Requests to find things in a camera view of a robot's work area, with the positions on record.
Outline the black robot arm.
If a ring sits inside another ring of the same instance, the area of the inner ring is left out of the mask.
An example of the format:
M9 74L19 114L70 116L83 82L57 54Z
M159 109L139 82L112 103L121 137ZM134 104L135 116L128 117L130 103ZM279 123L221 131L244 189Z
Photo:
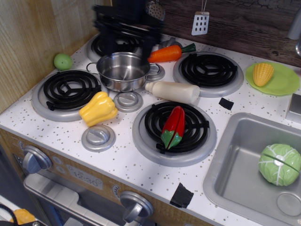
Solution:
M93 6L94 26L98 29L103 53L117 52L116 39L134 38L140 41L142 60L147 60L155 45L161 41L164 22L146 12L145 0L117 0L113 6Z

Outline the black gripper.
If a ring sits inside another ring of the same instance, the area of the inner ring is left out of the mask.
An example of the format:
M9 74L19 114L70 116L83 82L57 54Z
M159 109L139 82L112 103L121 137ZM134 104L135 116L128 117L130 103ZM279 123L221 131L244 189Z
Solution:
M142 43L141 63L145 63L153 47L161 40L163 22L148 15L144 3L117 3L114 6L93 6L94 26L99 31L102 56L117 51L118 36L135 38Z

